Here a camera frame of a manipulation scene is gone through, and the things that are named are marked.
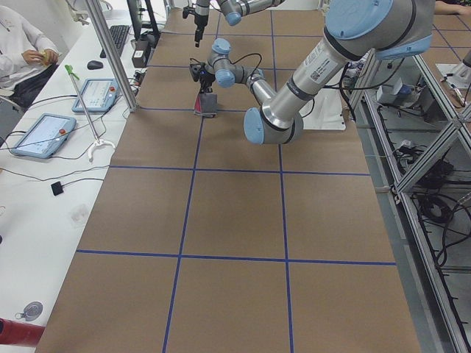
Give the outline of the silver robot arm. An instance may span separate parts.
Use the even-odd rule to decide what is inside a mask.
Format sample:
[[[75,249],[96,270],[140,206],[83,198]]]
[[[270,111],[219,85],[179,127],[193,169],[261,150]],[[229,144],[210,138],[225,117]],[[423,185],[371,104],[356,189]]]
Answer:
[[[281,5],[284,0],[224,0],[217,1],[219,10],[224,15],[230,26],[235,26],[241,22],[245,16],[259,13],[270,7]],[[203,39],[205,27],[208,25],[210,15],[210,0],[197,0],[195,5],[190,6],[194,14],[194,23],[196,25],[194,42],[198,48]]]
[[[409,57],[431,44],[434,1],[332,1],[325,17],[324,36],[279,91],[256,68],[230,61],[228,41],[213,42],[208,70],[223,88],[242,83],[259,107],[246,111],[244,133],[251,143],[284,144],[303,130],[300,110],[349,61],[370,49],[379,60]]]

